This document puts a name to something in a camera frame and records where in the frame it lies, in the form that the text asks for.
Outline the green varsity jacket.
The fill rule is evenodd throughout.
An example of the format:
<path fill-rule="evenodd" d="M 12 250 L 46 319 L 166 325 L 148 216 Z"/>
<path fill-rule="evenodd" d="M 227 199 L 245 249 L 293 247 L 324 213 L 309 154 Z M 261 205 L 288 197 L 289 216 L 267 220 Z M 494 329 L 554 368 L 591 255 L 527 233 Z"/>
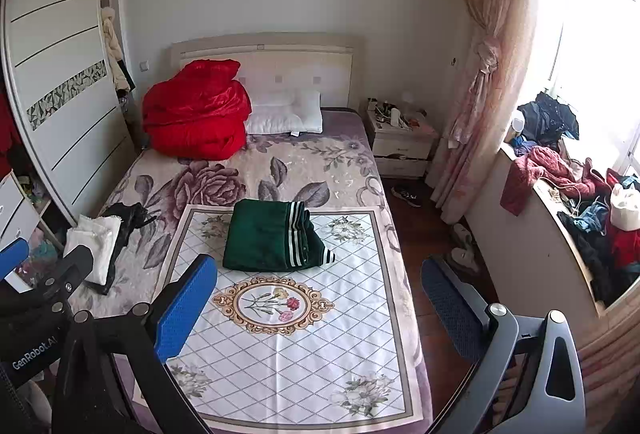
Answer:
<path fill-rule="evenodd" d="M 296 272 L 336 261 L 301 201 L 243 199 L 233 208 L 224 259 L 242 272 Z"/>

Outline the pile of clothes on desk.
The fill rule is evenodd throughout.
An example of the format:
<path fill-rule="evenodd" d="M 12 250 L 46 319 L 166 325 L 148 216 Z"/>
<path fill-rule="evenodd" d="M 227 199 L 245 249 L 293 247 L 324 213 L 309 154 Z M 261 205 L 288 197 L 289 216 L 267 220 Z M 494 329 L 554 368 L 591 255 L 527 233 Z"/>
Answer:
<path fill-rule="evenodd" d="M 570 157 L 566 141 L 578 139 L 579 123 L 550 95 L 540 92 L 518 111 L 524 128 L 510 141 L 516 159 L 500 206 L 517 217 L 538 181 L 555 189 L 565 207 L 558 219 L 590 272 L 593 298 L 610 306 L 639 278 L 639 176 L 601 174 L 591 158 Z"/>

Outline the folded white knit garment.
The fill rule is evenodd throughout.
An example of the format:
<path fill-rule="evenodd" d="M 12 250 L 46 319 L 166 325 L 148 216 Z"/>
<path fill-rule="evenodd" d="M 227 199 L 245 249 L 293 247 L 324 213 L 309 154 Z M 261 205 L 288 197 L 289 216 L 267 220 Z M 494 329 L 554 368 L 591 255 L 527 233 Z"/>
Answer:
<path fill-rule="evenodd" d="M 120 225 L 120 217 L 93 219 L 81 215 L 77 226 L 67 231 L 64 257 L 78 246 L 85 246 L 91 251 L 93 265 L 91 273 L 86 278 L 88 283 L 106 285 Z"/>

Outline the black garment on bed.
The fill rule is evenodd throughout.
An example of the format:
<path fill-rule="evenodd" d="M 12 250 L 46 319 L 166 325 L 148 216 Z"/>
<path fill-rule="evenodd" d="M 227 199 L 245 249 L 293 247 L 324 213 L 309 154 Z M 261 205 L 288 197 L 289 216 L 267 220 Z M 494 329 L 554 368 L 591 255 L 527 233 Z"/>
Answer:
<path fill-rule="evenodd" d="M 125 206 L 121 202 L 109 206 L 100 217 L 80 218 L 79 225 L 84 231 L 103 237 L 106 237 L 106 231 L 111 233 L 110 239 L 105 240 L 105 253 L 99 261 L 93 263 L 93 267 L 99 269 L 99 272 L 96 276 L 86 278 L 86 284 L 90 289 L 99 295 L 107 295 L 114 283 L 115 263 L 120 251 L 128 246 L 133 231 L 144 228 L 155 219 L 156 216 L 149 213 L 141 203 Z"/>

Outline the white desk by window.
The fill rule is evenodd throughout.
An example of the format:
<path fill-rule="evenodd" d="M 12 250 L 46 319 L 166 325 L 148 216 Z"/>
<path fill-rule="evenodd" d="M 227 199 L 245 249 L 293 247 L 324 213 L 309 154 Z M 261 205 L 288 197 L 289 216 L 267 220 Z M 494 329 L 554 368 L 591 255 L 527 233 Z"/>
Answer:
<path fill-rule="evenodd" d="M 563 312 L 578 350 L 587 406 L 621 400 L 639 378 L 639 284 L 608 307 L 597 302 L 591 274 L 558 219 L 563 207 L 544 181 L 536 182 L 517 217 L 500 206 L 512 160 L 510 147 L 501 146 L 465 214 L 499 301 L 518 315 Z"/>

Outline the slippers on floor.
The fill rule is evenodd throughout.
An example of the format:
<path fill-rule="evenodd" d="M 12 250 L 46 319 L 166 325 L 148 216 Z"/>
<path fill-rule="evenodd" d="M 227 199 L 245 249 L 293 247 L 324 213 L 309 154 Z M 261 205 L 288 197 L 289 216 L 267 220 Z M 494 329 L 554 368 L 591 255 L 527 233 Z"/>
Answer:
<path fill-rule="evenodd" d="M 448 261 L 456 269 L 471 275 L 480 273 L 480 266 L 475 260 L 475 250 L 471 232 L 462 224 L 457 223 L 452 227 L 454 238 L 458 245 L 449 253 Z"/>

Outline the white sliding wardrobe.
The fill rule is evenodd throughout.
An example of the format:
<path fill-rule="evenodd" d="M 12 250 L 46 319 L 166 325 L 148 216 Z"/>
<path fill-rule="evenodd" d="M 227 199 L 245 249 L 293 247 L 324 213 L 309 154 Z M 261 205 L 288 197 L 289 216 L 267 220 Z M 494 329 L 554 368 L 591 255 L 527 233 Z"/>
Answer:
<path fill-rule="evenodd" d="M 1 56 L 18 131 L 70 222 L 94 217 L 134 160 L 100 0 L 2 0 Z"/>

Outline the red quilt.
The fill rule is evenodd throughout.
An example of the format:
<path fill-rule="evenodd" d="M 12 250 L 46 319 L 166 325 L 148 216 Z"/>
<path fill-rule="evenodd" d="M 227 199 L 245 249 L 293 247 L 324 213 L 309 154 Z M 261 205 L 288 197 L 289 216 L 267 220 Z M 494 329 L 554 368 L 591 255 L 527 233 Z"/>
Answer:
<path fill-rule="evenodd" d="M 250 98 L 235 60 L 196 60 L 154 84 L 142 102 L 150 147 L 169 157 L 226 160 L 246 145 Z"/>

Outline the purple floral bed blanket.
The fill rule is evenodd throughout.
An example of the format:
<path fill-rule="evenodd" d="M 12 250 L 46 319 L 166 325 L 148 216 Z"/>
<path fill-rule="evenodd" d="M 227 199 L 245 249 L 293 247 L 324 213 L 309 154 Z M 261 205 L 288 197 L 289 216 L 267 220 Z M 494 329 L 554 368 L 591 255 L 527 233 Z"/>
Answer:
<path fill-rule="evenodd" d="M 198 254 L 221 260 L 233 205 L 242 198 L 301 201 L 310 219 L 315 209 L 378 211 L 384 245 L 399 258 L 423 419 L 375 433 L 427 431 L 434 416 L 432 395 L 407 272 L 366 131 L 351 111 L 326 111 L 320 134 L 252 136 L 224 161 L 176 159 L 145 151 L 115 187 L 110 202 L 141 203 L 156 219 L 131 234 L 116 260 L 107 295 L 82 287 L 73 295 L 73 308 L 96 317 L 120 315 L 134 304 L 153 300 Z"/>

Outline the white pillow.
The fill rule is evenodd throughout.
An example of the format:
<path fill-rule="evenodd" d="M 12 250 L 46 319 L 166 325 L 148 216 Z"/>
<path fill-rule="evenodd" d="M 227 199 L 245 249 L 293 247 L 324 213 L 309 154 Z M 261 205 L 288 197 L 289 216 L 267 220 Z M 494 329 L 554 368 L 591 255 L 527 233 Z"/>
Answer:
<path fill-rule="evenodd" d="M 250 135 L 316 133 L 323 131 L 321 95 L 317 90 L 250 93 L 252 112 L 245 121 Z"/>

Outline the white nightstand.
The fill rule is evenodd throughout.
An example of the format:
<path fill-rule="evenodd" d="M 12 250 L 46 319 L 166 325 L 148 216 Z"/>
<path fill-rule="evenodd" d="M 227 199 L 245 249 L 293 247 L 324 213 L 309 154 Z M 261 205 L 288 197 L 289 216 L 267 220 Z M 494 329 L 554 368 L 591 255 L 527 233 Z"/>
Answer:
<path fill-rule="evenodd" d="M 380 176 L 424 176 L 439 135 L 422 111 L 406 117 L 395 105 L 368 98 L 364 125 Z"/>

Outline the beige bed headboard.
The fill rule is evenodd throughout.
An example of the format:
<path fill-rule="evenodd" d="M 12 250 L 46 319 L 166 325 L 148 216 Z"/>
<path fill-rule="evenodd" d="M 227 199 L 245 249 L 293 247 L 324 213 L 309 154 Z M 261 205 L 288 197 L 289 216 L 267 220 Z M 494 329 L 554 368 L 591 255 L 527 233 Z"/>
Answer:
<path fill-rule="evenodd" d="M 311 89 L 323 107 L 357 110 L 362 100 L 364 40 L 327 32 L 258 32 L 198 38 L 174 43 L 171 68 L 195 60 L 241 64 L 238 79 L 247 91 Z"/>

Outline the pink floral curtain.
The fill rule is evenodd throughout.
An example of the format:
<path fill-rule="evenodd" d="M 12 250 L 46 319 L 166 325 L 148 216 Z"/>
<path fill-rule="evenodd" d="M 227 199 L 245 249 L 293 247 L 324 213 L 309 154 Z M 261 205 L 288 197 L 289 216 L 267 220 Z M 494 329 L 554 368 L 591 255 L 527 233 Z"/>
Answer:
<path fill-rule="evenodd" d="M 532 52 L 536 1 L 464 0 L 469 53 L 426 178 L 447 224 L 471 208 L 506 136 Z"/>

